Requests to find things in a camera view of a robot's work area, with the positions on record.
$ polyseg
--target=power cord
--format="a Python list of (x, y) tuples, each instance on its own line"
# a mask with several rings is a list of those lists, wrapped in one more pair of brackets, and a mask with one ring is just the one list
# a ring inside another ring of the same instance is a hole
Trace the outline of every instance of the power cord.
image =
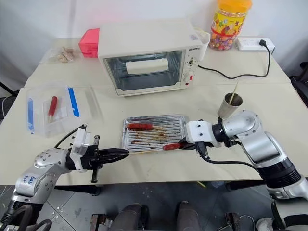
[(7, 98), (9, 98), (9, 96), (8, 97), (5, 97), (3, 100), (2, 100), (2, 114), (3, 114), (3, 119), (5, 118), (5, 113), (4, 113), (4, 107), (3, 107), (3, 104), (4, 104), (4, 101), (7, 99)]
[(200, 157), (202, 159), (204, 159), (205, 161), (207, 161), (211, 164), (216, 164), (216, 165), (228, 165), (228, 164), (246, 165), (246, 166), (253, 168), (255, 171), (257, 171), (257, 169), (253, 165), (246, 163), (246, 162), (243, 162), (243, 161), (215, 161), (215, 160), (211, 160), (209, 155), (208, 155), (206, 146), (204, 144), (202, 145), (201, 143), (203, 143), (203, 142), (196, 142), (196, 150), (198, 151)]
[(250, 215), (241, 215), (239, 218), (249, 218), (252, 222), (253, 229), (255, 230), (255, 220)]
[(262, 78), (262, 77), (266, 77), (266, 76), (269, 74), (269, 71), (270, 71), (270, 67), (269, 67), (269, 66), (270, 66), (270, 51), (269, 51), (269, 48), (268, 48), (267, 45), (266, 45), (266, 41), (264, 41), (263, 39), (260, 40), (259, 45), (265, 47), (265, 48), (267, 49), (267, 51), (268, 51), (268, 54), (269, 54), (269, 64), (268, 64), (268, 69), (267, 69), (265, 75), (261, 75), (261, 76), (260, 76), (260, 75), (254, 75), (254, 74), (242, 74), (242, 75), (235, 76), (235, 77), (229, 77), (229, 76), (225, 75), (224, 73), (222, 73), (222, 72), (220, 72), (220, 71), (218, 71), (218, 70), (215, 70), (215, 69), (206, 68), (206, 67), (203, 67), (203, 66), (200, 66), (200, 65), (198, 65), (198, 67), (199, 67), (199, 68), (202, 68), (202, 69), (204, 69), (204, 70), (215, 71), (215, 72), (221, 74), (222, 76), (224, 76), (224, 77), (227, 78), (227, 79), (235, 79), (235, 78), (242, 77), (242, 76), (254, 76), (254, 77), (261, 77), (261, 78)]
[(40, 229), (42, 231), (49, 231), (52, 225), (51, 220), (46, 219), (43, 220), (42, 222), (40, 222), (37, 226), (34, 226), (33, 228), (27, 228), (30, 220), (31, 220), (31, 216), (32, 216), (32, 212), (33, 212), (33, 208), (31, 205), (23, 205), (21, 207), (19, 207), (18, 209), (16, 209), (13, 214), (10, 215), (10, 217), (5, 220), (5, 222), (2, 224), (2, 226), (0, 227), (0, 231), (4, 231), (5, 228), (20, 214), (23, 213), (23, 216), (21, 218), (21, 222), (19, 224), (19, 228), (17, 231), (36, 231), (38, 230), (40, 227), (42, 227), (43, 225), (45, 225), (44, 229)]
[[(81, 126), (78, 127), (78, 128), (86, 129), (86, 127), (87, 127), (86, 125), (81, 125)], [(60, 145), (67, 137), (69, 137), (70, 135), (72, 135), (74, 132), (77, 132), (77, 131), (78, 131), (78, 128), (72, 130), (70, 133), (68, 133), (66, 136), (64, 136), (64, 137), (54, 146), (54, 148), (58, 148), (59, 145)]]

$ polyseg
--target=oven door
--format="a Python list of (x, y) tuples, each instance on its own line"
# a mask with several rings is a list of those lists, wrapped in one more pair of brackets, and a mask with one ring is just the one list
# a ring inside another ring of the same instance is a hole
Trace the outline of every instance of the oven door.
[(118, 95), (180, 87), (185, 50), (104, 59)]

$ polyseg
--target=red box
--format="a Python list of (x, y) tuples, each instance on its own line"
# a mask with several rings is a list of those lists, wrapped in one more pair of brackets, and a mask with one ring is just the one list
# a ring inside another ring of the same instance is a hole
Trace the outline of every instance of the red box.
[(84, 57), (97, 58), (98, 50), (98, 38), (100, 35), (100, 29), (90, 29), (85, 32), (79, 42), (79, 48)]

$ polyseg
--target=wooden skewer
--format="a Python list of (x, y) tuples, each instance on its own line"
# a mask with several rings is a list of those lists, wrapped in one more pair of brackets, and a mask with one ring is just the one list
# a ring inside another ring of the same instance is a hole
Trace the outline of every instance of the wooden skewer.
[(158, 150), (148, 150), (148, 151), (140, 151), (140, 152), (134, 152), (131, 154), (142, 154), (142, 153), (152, 153), (152, 152), (157, 152)]
[(197, 183), (200, 184), (203, 188), (206, 189), (206, 186), (203, 183), (201, 183), (200, 181), (197, 181)]
[(231, 96), (230, 101), (229, 101), (229, 105), (231, 105), (231, 102), (232, 102), (232, 100), (233, 100), (233, 97), (234, 97), (234, 94), (235, 94), (235, 91), (236, 91), (236, 88), (237, 88), (237, 85), (238, 85), (238, 84), (239, 84), (239, 82), (237, 82), (236, 85), (235, 85), (235, 88), (234, 88), (234, 90), (233, 90), (232, 96)]

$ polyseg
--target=red stick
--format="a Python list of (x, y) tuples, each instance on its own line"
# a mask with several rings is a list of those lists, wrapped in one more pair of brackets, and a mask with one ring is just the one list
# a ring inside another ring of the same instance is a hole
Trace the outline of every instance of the red stick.
[(163, 150), (169, 151), (169, 150), (175, 150), (180, 148), (182, 145), (180, 143), (172, 143), (172, 144), (167, 144), (163, 146)]
[(57, 107), (58, 98), (56, 96), (52, 97), (51, 104), (49, 107), (48, 115), (53, 116)]

